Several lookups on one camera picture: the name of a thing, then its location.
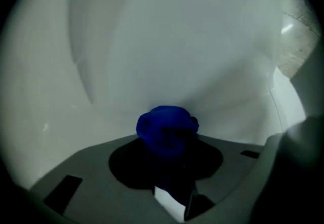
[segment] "tiled floor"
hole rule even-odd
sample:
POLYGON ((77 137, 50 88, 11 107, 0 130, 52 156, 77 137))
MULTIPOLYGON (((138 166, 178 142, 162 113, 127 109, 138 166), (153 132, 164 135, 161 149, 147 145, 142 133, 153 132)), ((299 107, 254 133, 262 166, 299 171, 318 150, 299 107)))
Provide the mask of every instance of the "tiled floor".
POLYGON ((291 78, 321 38, 320 24, 308 0, 281 0, 283 21, 278 67, 291 78))

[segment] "gray panel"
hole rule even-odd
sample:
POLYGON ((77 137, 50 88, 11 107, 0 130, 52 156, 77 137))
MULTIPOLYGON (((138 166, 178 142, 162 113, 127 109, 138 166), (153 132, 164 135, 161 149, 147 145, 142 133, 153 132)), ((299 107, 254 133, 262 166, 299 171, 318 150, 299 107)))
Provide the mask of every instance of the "gray panel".
MULTIPOLYGON (((83 181, 64 212, 65 217, 75 222, 175 223, 154 199, 151 191, 130 189, 121 184, 109 170, 108 159, 111 153, 136 137, 127 136, 77 152, 44 176, 31 191, 40 199, 44 199, 66 175, 77 176, 83 181)), ((213 177, 197 181, 198 190, 214 203, 223 203, 224 197, 239 185, 255 162, 260 161, 240 153, 243 150, 259 152, 262 147, 205 136, 199 138, 217 147, 223 154, 224 162, 213 177)), ((217 208, 218 205, 209 210, 208 215, 217 208)))

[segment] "gray surface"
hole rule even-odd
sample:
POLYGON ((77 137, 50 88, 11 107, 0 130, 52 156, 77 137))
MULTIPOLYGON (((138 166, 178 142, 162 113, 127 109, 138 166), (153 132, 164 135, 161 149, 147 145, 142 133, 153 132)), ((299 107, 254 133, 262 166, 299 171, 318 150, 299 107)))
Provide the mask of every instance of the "gray surface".
MULTIPOLYGON (((44 176, 32 187, 31 191, 40 199, 44 199, 66 175, 77 176, 81 177, 83 181, 64 213, 65 217, 75 222, 84 224, 175 223, 154 199, 151 191, 127 188, 116 180, 109 170, 108 159, 111 153, 134 138, 136 138, 136 135, 127 136, 77 152, 44 176)), ((270 153, 268 153, 270 156, 262 153, 260 158, 256 160, 242 156, 240 153, 243 150, 260 151, 262 149, 260 146, 227 142, 203 136, 199 138, 217 147, 223 154, 224 162, 210 179, 197 181, 199 192, 208 196, 214 203, 219 204, 199 216, 197 220, 190 222, 198 221, 200 218, 202 218, 202 221, 210 221, 208 218, 218 219, 218 208, 225 207, 226 209, 229 206, 235 206, 241 212, 240 200, 244 204, 253 203, 253 198, 256 199, 256 196, 261 192, 270 172, 271 160, 269 160, 269 157, 274 157, 273 151, 275 150, 271 150, 267 146, 269 147, 268 144, 271 144, 272 139, 267 142, 265 148, 266 151, 270 150, 270 153), (255 162, 258 165, 257 170, 253 167, 255 162), (246 184, 246 179, 249 179, 246 176, 251 169, 253 169, 251 173, 254 173, 250 177, 252 183, 246 184), (240 188, 240 183, 244 179, 243 184, 248 186, 246 190, 240 188), (239 200, 235 198, 237 190, 240 191, 240 196, 242 196, 241 193, 244 193, 243 200, 242 198, 239 198, 239 200), (226 202, 233 196, 235 201, 228 205, 226 202)), ((226 212, 223 212, 220 216, 224 217, 226 212)), ((235 215, 235 211, 231 211, 230 215, 235 215)))

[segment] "blue object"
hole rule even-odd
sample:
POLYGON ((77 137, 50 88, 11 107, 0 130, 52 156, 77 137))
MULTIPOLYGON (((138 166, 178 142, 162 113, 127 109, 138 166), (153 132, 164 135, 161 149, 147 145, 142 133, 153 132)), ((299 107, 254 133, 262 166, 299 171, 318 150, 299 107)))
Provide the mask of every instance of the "blue object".
POLYGON ((151 153, 170 162, 183 155, 186 140, 195 138, 198 128, 198 120, 184 108, 158 106, 140 116, 136 133, 151 153))

